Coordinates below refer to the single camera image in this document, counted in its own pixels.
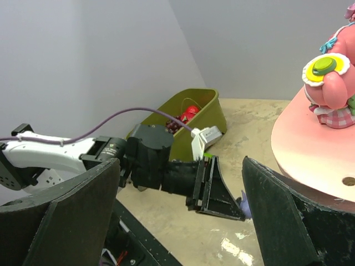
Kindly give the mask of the pink figurine with yellow hat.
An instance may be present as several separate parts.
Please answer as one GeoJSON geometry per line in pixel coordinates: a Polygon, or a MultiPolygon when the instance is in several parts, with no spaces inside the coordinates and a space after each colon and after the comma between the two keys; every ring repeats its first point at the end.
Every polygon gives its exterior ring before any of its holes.
{"type": "Polygon", "coordinates": [[[354,125],[354,65],[340,53],[326,53],[302,69],[303,91],[319,124],[332,129],[354,125]]]}

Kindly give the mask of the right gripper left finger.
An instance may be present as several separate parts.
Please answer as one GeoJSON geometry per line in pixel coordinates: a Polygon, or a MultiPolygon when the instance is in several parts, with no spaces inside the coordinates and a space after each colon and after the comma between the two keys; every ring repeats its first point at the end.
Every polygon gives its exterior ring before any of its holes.
{"type": "Polygon", "coordinates": [[[91,170],[1,206],[1,265],[98,265],[120,164],[91,170]]]}

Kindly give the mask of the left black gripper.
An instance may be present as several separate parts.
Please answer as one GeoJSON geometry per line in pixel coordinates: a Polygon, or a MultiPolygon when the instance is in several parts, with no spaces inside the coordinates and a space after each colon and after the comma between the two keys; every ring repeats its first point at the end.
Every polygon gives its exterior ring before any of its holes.
{"type": "Polygon", "coordinates": [[[169,162],[163,174],[162,190],[186,197],[186,207],[197,208],[197,213],[235,221],[246,219],[227,188],[217,156],[191,162],[169,162]]]}

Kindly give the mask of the pink figurine with blue glasses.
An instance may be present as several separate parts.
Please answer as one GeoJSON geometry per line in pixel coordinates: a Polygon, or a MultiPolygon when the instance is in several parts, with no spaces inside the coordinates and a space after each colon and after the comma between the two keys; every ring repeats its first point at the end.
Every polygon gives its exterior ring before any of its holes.
{"type": "Polygon", "coordinates": [[[321,54],[340,53],[354,65],[354,22],[340,27],[320,48],[321,54]]]}

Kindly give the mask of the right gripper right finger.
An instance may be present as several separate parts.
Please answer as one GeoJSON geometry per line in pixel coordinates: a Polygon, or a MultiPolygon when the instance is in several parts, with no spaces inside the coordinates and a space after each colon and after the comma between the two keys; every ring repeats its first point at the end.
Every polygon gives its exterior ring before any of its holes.
{"type": "Polygon", "coordinates": [[[250,157],[242,178],[264,265],[354,265],[354,202],[250,157]]]}

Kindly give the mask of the pink pig figurine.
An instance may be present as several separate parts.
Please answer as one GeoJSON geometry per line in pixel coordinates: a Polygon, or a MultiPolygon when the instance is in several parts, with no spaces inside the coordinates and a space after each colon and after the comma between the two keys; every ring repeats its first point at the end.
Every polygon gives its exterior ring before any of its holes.
{"type": "Polygon", "coordinates": [[[351,4],[350,6],[347,7],[347,10],[344,14],[345,19],[347,19],[349,22],[354,22],[355,21],[355,3],[351,4]]]}

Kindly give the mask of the purple star figurine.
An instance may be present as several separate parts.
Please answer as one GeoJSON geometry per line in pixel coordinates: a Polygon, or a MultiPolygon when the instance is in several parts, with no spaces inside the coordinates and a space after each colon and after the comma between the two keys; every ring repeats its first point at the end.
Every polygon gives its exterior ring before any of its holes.
{"type": "Polygon", "coordinates": [[[252,214],[251,214],[249,202],[246,193],[243,190],[241,190],[241,197],[238,197],[236,199],[236,202],[239,204],[242,212],[244,213],[245,219],[251,219],[252,214]]]}

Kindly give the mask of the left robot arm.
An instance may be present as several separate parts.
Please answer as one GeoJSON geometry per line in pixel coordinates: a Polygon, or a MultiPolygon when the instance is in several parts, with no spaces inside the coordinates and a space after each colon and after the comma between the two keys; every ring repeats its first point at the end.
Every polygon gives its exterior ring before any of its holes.
{"type": "Polygon", "coordinates": [[[63,182],[59,171],[81,174],[102,162],[120,163],[119,186],[151,188],[186,197],[189,210],[244,221],[246,214],[227,188],[217,156],[205,149],[221,138],[216,126],[191,130],[192,160],[170,160],[174,137],[161,125],[137,125],[127,139],[61,139],[38,135],[28,124],[1,140],[1,185],[29,193],[63,182]]]}

